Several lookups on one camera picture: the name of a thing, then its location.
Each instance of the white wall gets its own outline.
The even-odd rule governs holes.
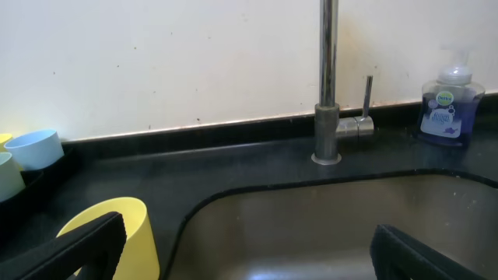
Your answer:
[[[338,102],[419,100],[470,40],[498,89],[498,1],[342,0]],[[319,0],[0,0],[0,131],[68,140],[311,112]]]

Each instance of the black countertop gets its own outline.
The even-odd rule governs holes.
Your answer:
[[[0,261],[54,238],[74,215],[108,198],[132,196],[147,204],[164,275],[188,216],[199,205],[237,189],[323,184],[386,173],[445,173],[495,187],[497,121],[498,116],[481,119],[466,150],[421,142],[407,128],[381,128],[369,141],[341,142],[337,166],[311,161],[310,137],[96,161],[61,186],[51,203],[1,248]]]

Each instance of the stainless steel sink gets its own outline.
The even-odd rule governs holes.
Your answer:
[[[498,278],[498,191],[419,175],[216,200],[185,226],[169,279],[376,279],[369,245],[381,223]]]

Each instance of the soap dispenser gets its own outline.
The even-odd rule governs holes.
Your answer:
[[[416,137],[438,145],[468,146],[484,87],[472,82],[468,49],[453,50],[452,62],[437,80],[422,87],[422,109]]]

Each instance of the green logo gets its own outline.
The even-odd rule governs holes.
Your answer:
[[[448,91],[440,92],[436,95],[436,101],[441,106],[448,106],[453,103],[454,97]]]

